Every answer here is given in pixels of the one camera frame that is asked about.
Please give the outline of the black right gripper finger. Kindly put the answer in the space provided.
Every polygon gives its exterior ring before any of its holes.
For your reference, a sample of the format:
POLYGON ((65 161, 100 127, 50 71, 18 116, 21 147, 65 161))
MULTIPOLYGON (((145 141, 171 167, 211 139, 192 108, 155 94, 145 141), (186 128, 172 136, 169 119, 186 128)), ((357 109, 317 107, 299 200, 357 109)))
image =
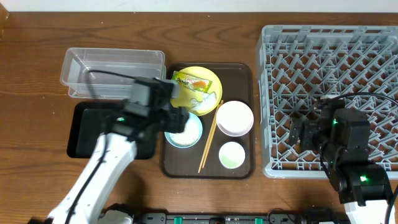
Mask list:
POLYGON ((292 118, 290 121, 289 129, 289 145, 294 146, 300 139, 300 135, 303 129, 303 121, 298 118, 292 118))
POLYGON ((300 133, 300 148, 303 151, 314 151, 313 137, 317 133, 316 121, 305 121, 300 133))

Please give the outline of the light blue bowl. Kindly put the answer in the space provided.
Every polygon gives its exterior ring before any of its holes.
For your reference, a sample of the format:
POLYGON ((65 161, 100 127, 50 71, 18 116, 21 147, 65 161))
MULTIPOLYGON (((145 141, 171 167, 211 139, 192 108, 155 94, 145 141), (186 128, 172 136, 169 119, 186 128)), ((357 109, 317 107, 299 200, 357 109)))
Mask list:
POLYGON ((195 145, 201 138, 203 125, 197 115, 189 113, 189 119, 182 133, 165 132, 166 140, 178 148, 188 148, 195 145))

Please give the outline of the white tissue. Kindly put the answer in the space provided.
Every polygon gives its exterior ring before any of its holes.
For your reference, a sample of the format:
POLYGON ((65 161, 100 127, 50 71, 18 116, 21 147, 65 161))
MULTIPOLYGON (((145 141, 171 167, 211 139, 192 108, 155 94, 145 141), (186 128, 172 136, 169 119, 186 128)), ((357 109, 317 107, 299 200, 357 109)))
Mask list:
POLYGON ((209 111, 216 104, 216 93, 204 93, 202 95, 203 99, 198 101, 196 99, 192 99, 190 102, 192 104, 192 111, 200 112, 200 111, 209 111))

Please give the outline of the green snack wrapper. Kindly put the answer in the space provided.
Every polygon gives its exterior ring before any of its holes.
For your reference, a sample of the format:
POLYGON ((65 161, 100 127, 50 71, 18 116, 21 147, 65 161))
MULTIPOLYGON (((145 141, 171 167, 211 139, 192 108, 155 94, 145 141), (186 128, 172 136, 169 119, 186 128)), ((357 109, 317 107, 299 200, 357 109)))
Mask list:
POLYGON ((175 80, 179 85, 183 86, 184 88, 203 93, 207 93, 212 84, 212 81, 210 80, 177 71, 174 71, 172 80, 175 80))

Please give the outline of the pale green cup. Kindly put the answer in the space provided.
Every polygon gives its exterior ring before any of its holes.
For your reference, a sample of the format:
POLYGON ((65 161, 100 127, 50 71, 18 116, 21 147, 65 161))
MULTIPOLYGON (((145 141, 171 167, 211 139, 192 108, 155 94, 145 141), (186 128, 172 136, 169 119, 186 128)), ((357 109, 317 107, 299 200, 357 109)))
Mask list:
POLYGON ((240 167, 245 160, 245 150, 237 142, 227 142, 220 147, 219 160, 226 169, 236 169, 240 167))

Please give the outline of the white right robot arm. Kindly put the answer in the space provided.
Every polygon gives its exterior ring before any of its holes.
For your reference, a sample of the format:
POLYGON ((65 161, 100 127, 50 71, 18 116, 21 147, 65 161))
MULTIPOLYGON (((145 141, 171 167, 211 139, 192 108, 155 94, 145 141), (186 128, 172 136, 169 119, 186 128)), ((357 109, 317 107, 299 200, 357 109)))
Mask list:
POLYGON ((385 169, 369 160, 370 133, 366 113, 332 103, 316 121, 293 118, 288 144, 319 153, 350 223, 393 223, 397 192, 385 169))

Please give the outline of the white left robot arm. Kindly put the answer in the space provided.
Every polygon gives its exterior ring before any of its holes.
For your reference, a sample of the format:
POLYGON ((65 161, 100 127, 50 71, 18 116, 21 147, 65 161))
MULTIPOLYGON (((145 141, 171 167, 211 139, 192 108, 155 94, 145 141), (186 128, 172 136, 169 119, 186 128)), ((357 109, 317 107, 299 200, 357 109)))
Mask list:
POLYGON ((138 158, 137 143, 152 141, 159 131, 181 133, 188 118, 186 108, 170 103, 149 107, 147 116, 127 105, 107 115, 86 167, 43 223, 133 223, 133 213, 120 204, 105 208, 105 202, 121 174, 138 158))

